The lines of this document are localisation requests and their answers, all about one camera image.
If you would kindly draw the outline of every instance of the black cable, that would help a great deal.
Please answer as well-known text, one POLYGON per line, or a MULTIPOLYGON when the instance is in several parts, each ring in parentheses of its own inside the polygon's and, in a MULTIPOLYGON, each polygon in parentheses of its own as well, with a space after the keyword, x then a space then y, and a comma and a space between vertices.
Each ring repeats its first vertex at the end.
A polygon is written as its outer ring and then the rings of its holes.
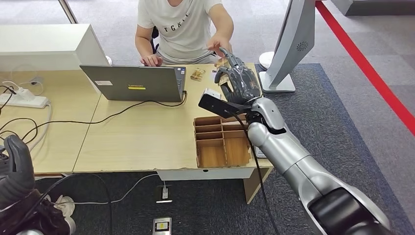
POLYGON ((129 110, 129 109, 131 109, 133 107, 136 107, 136 106, 139 106, 141 104, 148 103, 148 102, 154 102, 154 103, 157 103, 157 104, 162 105, 162 106, 165 106, 165 107, 178 107, 178 106, 181 106, 182 104, 184 104, 186 102, 186 100, 187 100, 187 91, 183 91, 183 93, 184 93, 185 97, 183 98, 183 100, 179 104, 168 105, 168 104, 163 104, 163 103, 160 103, 160 102, 154 101, 154 100, 146 100, 146 101, 143 101, 143 102, 140 102, 140 103, 137 103, 137 104, 133 104, 131 106, 128 106, 127 108, 123 109, 122 111, 120 111, 118 113, 115 113, 115 114, 112 114, 112 115, 109 115, 108 117, 102 119, 101 121, 92 121, 92 122, 87 122, 87 121, 69 121, 69 120, 68 121, 47 121, 45 123, 42 123, 42 124, 38 125, 37 127, 33 128, 33 129, 31 129, 29 132, 27 132, 26 135, 23 136, 22 140, 24 140, 27 137, 27 135, 29 135, 29 133, 32 132, 33 130, 35 130, 36 128, 39 128, 39 127, 44 126, 44 125, 49 124, 49 123, 99 124, 99 123, 105 122, 106 120, 108 120, 108 119, 110 119, 110 118, 112 118, 114 116, 120 115, 120 114, 124 113, 125 111, 127 111, 127 110, 129 110))
POLYGON ((16 94, 15 92, 14 92, 14 90, 12 90, 10 87, 7 87, 7 86, 0 86, 0 87, 4 87, 4 88, 6 88, 6 90, 4 90, 4 92, 3 92, 3 94, 6 92, 6 91, 10 91, 10 96, 9 96, 9 98, 7 99, 7 101, 0 107, 0 115, 1 115, 1 110, 6 106, 6 104, 10 101, 10 99, 12 98, 12 96, 14 95, 14 94, 16 94))
POLYGON ((45 199, 45 197, 50 193, 50 191, 52 191, 52 189, 54 189, 58 184, 62 183, 63 181, 72 178, 74 176, 78 176, 78 175, 93 175, 96 178, 98 178, 102 184, 105 187, 105 192, 107 194, 108 197, 108 205, 109 205, 109 209, 110 209, 110 217, 109 217, 109 234, 112 235, 113 234, 113 209, 111 206, 111 196, 110 196, 110 191, 108 190, 107 184, 105 183, 105 181, 99 177, 96 174, 90 174, 90 173, 76 173, 76 174, 72 174, 69 175, 65 178, 62 178, 58 181, 56 181, 52 186, 50 186, 43 194, 42 196, 38 199, 38 201, 33 204, 33 206, 26 212, 26 214, 24 214, 23 218, 19 221, 19 223, 17 223, 16 225, 13 226, 13 229, 18 228, 23 222, 25 222, 32 214, 33 212, 36 210, 36 208, 43 202, 43 200, 45 199))
POLYGON ((247 139, 248 139, 249 145, 251 146, 251 152, 252 152, 252 153, 253 153, 253 155, 254 155, 255 164, 256 164, 256 169, 257 169, 257 171, 258 171, 258 176, 259 176, 259 184, 261 185, 261 191, 262 191, 262 196, 263 196, 263 198, 264 198, 265 207, 267 208, 267 212, 268 212, 268 215, 269 215, 269 217, 270 217, 271 223, 272 223, 272 225, 273 225, 273 227, 274 227, 275 233, 276 233, 276 235, 279 235, 280 233, 279 233, 279 231, 278 231, 277 224, 276 224, 276 223, 275 223, 275 221, 274 221, 274 218, 273 218, 273 216, 272 216, 272 214, 271 214, 271 209, 270 209, 270 206, 269 206, 269 204, 268 204, 267 195, 266 195, 266 193, 265 193, 265 189, 264 189, 264 183, 262 182, 262 173, 261 173, 261 168, 259 167, 258 158, 256 157, 256 153, 255 153, 255 148, 254 148, 254 145, 253 145, 253 144, 251 143, 251 141, 249 140, 249 137, 248 137, 248 131, 247 131, 247 129, 246 129, 246 127, 245 127, 244 123, 242 122, 241 118, 239 118, 239 117, 238 117, 238 115, 236 115, 236 114, 232 114, 232 115, 233 115, 233 116, 236 118, 236 120, 238 120, 238 122, 241 124, 242 128, 244 129, 245 135, 246 135, 246 137, 247 137, 247 139))
POLYGON ((6 132, 10 132, 10 133, 12 133, 13 135, 15 135, 15 136, 17 136, 17 137, 19 137, 19 135, 18 134, 16 134, 16 132, 14 132, 14 131, 2 131, 2 132, 0 132, 0 136, 1 135, 3 135, 4 133, 6 133, 6 132))
POLYGON ((11 122, 14 122, 14 121, 17 121, 17 120, 29 120, 29 121, 32 121, 32 122, 33 122, 33 124, 35 124, 36 133, 35 133, 35 135, 33 136, 33 138, 32 138, 31 140, 29 140, 27 143, 29 143, 29 142, 31 142, 32 140, 34 140, 34 139, 37 137, 38 132, 39 132, 39 130, 38 130, 38 125, 37 125, 37 123, 35 122, 35 120, 33 120, 33 119, 31 119, 31 118, 28 118, 28 117, 20 117, 20 118, 15 118, 15 119, 12 119, 12 120, 10 120, 10 121, 6 122, 6 124, 4 124, 4 125, 0 128, 0 131, 1 131, 4 127, 6 127, 8 124, 10 124, 11 122))

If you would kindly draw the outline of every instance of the chair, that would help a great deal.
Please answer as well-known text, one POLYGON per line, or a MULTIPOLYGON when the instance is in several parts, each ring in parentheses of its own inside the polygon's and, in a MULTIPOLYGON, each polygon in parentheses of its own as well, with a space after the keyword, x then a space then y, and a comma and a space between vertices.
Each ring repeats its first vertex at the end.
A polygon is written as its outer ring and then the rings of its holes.
POLYGON ((154 46, 154 42, 153 42, 153 39, 157 38, 158 36, 159 36, 159 30, 154 26, 153 33, 151 34, 151 40, 150 40, 151 47, 153 48, 153 54, 156 54, 157 48, 159 48, 159 44, 154 46))

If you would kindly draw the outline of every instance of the man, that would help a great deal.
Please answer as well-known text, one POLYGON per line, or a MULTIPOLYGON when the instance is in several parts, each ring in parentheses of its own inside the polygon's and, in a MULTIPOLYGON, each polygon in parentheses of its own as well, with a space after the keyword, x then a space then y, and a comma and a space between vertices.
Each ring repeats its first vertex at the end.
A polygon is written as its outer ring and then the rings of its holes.
POLYGON ((136 47, 146 66, 210 64, 213 51, 231 50, 233 21, 221 0, 139 0, 136 47), (210 19, 216 33, 210 37, 210 19), (151 47, 153 27, 160 33, 156 54, 151 47))

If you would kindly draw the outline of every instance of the laptop lid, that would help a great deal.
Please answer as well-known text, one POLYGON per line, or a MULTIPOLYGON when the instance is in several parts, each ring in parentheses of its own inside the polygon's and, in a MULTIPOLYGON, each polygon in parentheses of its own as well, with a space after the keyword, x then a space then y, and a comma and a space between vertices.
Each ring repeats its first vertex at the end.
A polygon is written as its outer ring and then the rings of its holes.
POLYGON ((173 67, 80 65, 80 68, 108 100, 182 100, 173 67))

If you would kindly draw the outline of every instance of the laptop sticker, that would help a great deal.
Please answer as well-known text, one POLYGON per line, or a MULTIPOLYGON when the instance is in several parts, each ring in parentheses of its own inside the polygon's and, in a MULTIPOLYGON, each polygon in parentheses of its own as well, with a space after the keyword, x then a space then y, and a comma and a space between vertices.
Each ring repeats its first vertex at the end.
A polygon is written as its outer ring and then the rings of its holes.
POLYGON ((145 90, 143 85, 128 85, 128 89, 130 90, 145 90))
POLYGON ((95 81, 95 83, 98 86, 112 86, 112 82, 111 81, 95 81))

